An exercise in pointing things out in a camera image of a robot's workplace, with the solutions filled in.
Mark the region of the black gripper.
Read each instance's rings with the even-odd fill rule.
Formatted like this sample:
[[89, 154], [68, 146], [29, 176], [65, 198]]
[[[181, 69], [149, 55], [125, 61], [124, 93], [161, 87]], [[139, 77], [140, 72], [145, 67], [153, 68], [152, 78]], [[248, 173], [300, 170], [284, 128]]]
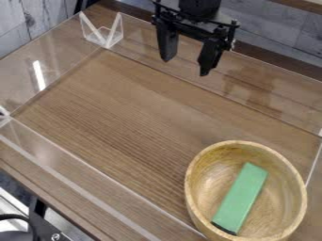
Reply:
[[[234, 47], [234, 35], [240, 23], [220, 12], [222, 0], [152, 0], [155, 15], [169, 18], [195, 32], [199, 38], [215, 37], [204, 41], [197, 62], [200, 76], [208, 75], [218, 66], [223, 51]], [[179, 33], [176, 27], [161, 19], [156, 20], [160, 58], [169, 61], [177, 53]]]

